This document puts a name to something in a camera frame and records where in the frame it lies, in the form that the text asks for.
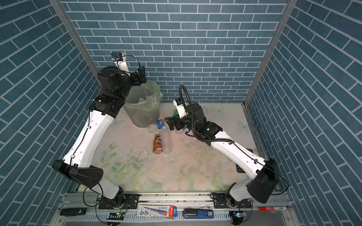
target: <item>bottle label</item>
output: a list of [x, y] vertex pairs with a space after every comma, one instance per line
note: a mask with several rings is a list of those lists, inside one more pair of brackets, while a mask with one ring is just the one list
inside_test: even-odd
[[162, 152], [162, 141], [159, 133], [155, 134], [155, 141], [153, 142], [153, 152], [155, 154], [160, 154]]
[[157, 125], [157, 128], [158, 128], [158, 129], [162, 129], [162, 127], [164, 126], [162, 119], [161, 119], [161, 120], [158, 120], [158, 121], [156, 122], [156, 125]]

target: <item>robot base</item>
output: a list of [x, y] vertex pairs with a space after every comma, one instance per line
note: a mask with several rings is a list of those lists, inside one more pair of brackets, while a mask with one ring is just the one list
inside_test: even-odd
[[214, 208], [215, 209], [225, 209], [225, 208], [235, 208], [238, 207], [240, 202], [242, 203], [242, 206], [245, 208], [251, 208], [251, 202], [250, 199], [244, 199], [237, 203], [236, 206], [230, 206], [228, 202], [226, 201], [226, 195], [225, 193], [211, 193], [211, 197], [214, 200]]
[[121, 206], [115, 204], [112, 202], [112, 200], [109, 200], [107, 198], [102, 197], [101, 203], [98, 206], [98, 209], [120, 209], [125, 210], [128, 209], [137, 209], [139, 194], [126, 194], [123, 195], [123, 204]]

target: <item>black device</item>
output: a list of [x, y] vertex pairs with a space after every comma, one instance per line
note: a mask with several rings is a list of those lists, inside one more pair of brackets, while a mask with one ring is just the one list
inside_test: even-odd
[[94, 99], [90, 110], [101, 111], [102, 115], [114, 118], [125, 104], [131, 87], [147, 82], [144, 66], [138, 68], [138, 72], [125, 72], [116, 66], [108, 66], [98, 72], [97, 78], [102, 93]]
[[184, 209], [182, 216], [185, 219], [211, 219], [214, 218], [214, 211], [211, 209]]
[[214, 201], [214, 208], [215, 209], [224, 209], [227, 207], [234, 208], [242, 204], [245, 208], [251, 208], [251, 201], [250, 199], [243, 199], [240, 202], [236, 202], [230, 196], [229, 191], [236, 183], [233, 183], [230, 188], [224, 193], [213, 192], [211, 193], [210, 197]]
[[240, 225], [244, 221], [243, 211], [229, 211], [232, 225]]
[[121, 52], [113, 52], [113, 53], [111, 53], [111, 56], [112, 56], [113, 62], [123, 61], [123, 56], [122, 56]]
[[[214, 139], [215, 135], [218, 132], [223, 131], [223, 129], [220, 126], [218, 126], [216, 123], [206, 120], [202, 108], [198, 103], [192, 103], [192, 108], [195, 120], [194, 121], [195, 133], [199, 137], [201, 137], [202, 139], [210, 140]], [[165, 118], [165, 121], [168, 124], [170, 130], [174, 130], [174, 128], [176, 128], [176, 130], [180, 130], [184, 127], [190, 130], [192, 129], [190, 105], [187, 105], [185, 107], [185, 111], [187, 115], [184, 116], [182, 119], [180, 119], [180, 116], [178, 114], [173, 117]]]
[[258, 175], [247, 184], [250, 195], [257, 201], [266, 203], [278, 184], [278, 171], [279, 167], [274, 159], [265, 161], [265, 166], [257, 171]]
[[62, 209], [59, 213], [60, 216], [76, 216], [85, 215], [87, 208], [67, 208]]

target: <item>toothpaste box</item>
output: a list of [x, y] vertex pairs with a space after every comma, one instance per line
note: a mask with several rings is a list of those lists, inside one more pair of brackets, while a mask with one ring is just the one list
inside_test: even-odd
[[177, 217], [175, 206], [138, 205], [137, 216], [141, 217]]

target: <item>black cable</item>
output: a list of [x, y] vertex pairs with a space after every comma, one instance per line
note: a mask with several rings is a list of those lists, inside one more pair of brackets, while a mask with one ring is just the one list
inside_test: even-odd
[[127, 210], [128, 210], [128, 200], [127, 200], [126, 212], [124, 213], [124, 215], [126, 215]]
[[87, 188], [88, 188], [88, 187], [86, 187], [86, 188], [84, 189], [84, 191], [83, 191], [83, 202], [84, 202], [84, 204], [85, 204], [86, 206], [88, 206], [88, 207], [95, 207], [96, 205], [98, 205], [98, 204], [97, 204], [97, 201], [96, 201], [96, 204], [95, 204], [94, 206], [90, 206], [90, 205], [88, 205], [87, 203], [85, 203], [84, 193], [85, 193], [85, 191], [87, 190]]
[[197, 119], [195, 119], [195, 122], [197, 122], [197, 123], [203, 123], [203, 121], [199, 121], [199, 120], [197, 120]]
[[189, 131], [185, 132], [185, 134], [189, 137], [195, 137], [194, 135], [190, 135], [189, 132], [190, 132], [190, 129], [189, 129]]
[[138, 67], [139, 67], [139, 68], [141, 68], [141, 64], [139, 63], [139, 61], [138, 61], [137, 57], [132, 56], [132, 55], [124, 55], [124, 56], [130, 56], [130, 57], [135, 58], [135, 59], [137, 60], [137, 62], [138, 62]]
[[98, 71], [98, 73], [99, 73], [99, 72], [101, 72], [101, 71], [106, 71], [106, 70], [121, 71], [121, 72], [124, 72], [124, 73], [131, 74], [131, 73], [130, 73], [130, 72], [128, 72], [128, 71], [124, 71], [124, 70], [121, 70], [121, 69], [113, 69], [113, 68], [102, 69], [102, 70]]
[[211, 198], [212, 200], [214, 200], [214, 201], [216, 200], [216, 199], [214, 199], [214, 198], [212, 197], [212, 193], [210, 193], [210, 198]]
[[[262, 165], [263, 167], [267, 168], [267, 169], [270, 170], [271, 172], [277, 174], [277, 173], [274, 172], [273, 170], [269, 169], [269, 168], [266, 167], [265, 165], [261, 164], [260, 162], [256, 161], [256, 160], [253, 159], [252, 157], [250, 157], [250, 156], [249, 156], [247, 153], [245, 153], [241, 148], [239, 148], [235, 143], [234, 143], [234, 145], [235, 145], [240, 151], [242, 151], [246, 156], [248, 156], [251, 160], [253, 160], [254, 162], [256, 162], [256, 163], [258, 163], [258, 164], [260, 164], [260, 165]], [[271, 194], [271, 195], [281, 195], [281, 194], [283, 194], [284, 192], [286, 192], [286, 191], [288, 190], [288, 188], [289, 188], [289, 183], [287, 182], [287, 180], [284, 179], [284, 177], [282, 177], [281, 175], [279, 175], [279, 174], [277, 174], [277, 175], [278, 175], [280, 178], [282, 178], [282, 179], [285, 181], [285, 183], [287, 183], [287, 188], [286, 188], [284, 191], [282, 191], [282, 192], [280, 192], [280, 193], [278, 193], [278, 194]]]
[[185, 88], [184, 85], [180, 85], [178, 88], [178, 92], [180, 94], [180, 99], [181, 99], [181, 103], [183, 104], [183, 106], [185, 107], [185, 101], [184, 98], [182, 97], [182, 91], [184, 91], [186, 98], [187, 98], [187, 102], [189, 103], [190, 109], [191, 109], [191, 130], [193, 135], [195, 136], [196, 139], [198, 139], [201, 142], [227, 142], [227, 143], [234, 143], [235, 141], [231, 140], [231, 139], [225, 139], [225, 138], [216, 138], [216, 139], [203, 139], [201, 137], [199, 137], [196, 134], [195, 128], [194, 128], [194, 120], [195, 120], [195, 114], [194, 114], [194, 109], [192, 107], [192, 102], [190, 99], [190, 96]]
[[[84, 132], [84, 135], [83, 135], [82, 140], [80, 141], [79, 145], [78, 145], [77, 148], [74, 150], [74, 152], [73, 152], [72, 155], [74, 155], [75, 152], [78, 150], [79, 146], [82, 144], [82, 142], [83, 142], [83, 140], [84, 140], [84, 138], [85, 138], [85, 135], [86, 135], [88, 129], [91, 128], [91, 127], [89, 126], [89, 125], [90, 125], [90, 120], [91, 120], [91, 108], [89, 107], [89, 109], [88, 109], [88, 127], [87, 127], [87, 129], [85, 130], [85, 132]], [[72, 167], [72, 159], [73, 159], [73, 158], [70, 157], [70, 167]]]
[[[100, 185], [100, 184], [98, 184], [99, 185], [99, 187], [101, 188], [101, 191], [102, 191], [102, 198], [103, 198], [103, 188], [102, 188], [102, 186]], [[101, 200], [102, 200], [102, 198], [98, 198], [98, 196], [99, 195], [97, 195], [97, 199], [96, 199], [96, 205], [95, 205], [95, 207], [94, 207], [94, 209], [95, 209], [95, 211], [96, 211], [96, 217], [97, 217], [97, 219], [100, 221], [100, 222], [102, 222], [103, 224], [105, 224], [105, 225], [108, 225], [108, 226], [112, 226], [112, 224], [107, 224], [107, 223], [104, 223], [103, 221], [101, 221], [101, 219], [99, 219], [99, 217], [98, 217], [98, 215], [97, 215], [97, 205], [99, 205], [99, 204], [101, 204]]]
[[251, 199], [251, 210], [250, 210], [249, 217], [248, 217], [246, 220], [244, 220], [243, 222], [241, 222], [240, 224], [242, 224], [242, 223], [244, 223], [245, 221], [247, 221], [247, 220], [249, 220], [249, 219], [250, 219], [250, 217], [251, 217], [251, 213], [253, 212], [253, 205], [254, 205], [254, 203], [253, 203], [253, 199]]

